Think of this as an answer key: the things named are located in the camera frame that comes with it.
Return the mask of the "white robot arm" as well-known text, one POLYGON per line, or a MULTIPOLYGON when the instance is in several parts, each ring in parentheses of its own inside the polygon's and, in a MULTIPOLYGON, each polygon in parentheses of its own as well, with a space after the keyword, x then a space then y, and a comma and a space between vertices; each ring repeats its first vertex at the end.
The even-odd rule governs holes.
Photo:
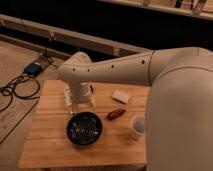
POLYGON ((213 171, 213 51, 186 47, 92 62, 77 52, 58 69, 79 100, 90 82, 150 88, 147 171, 213 171))

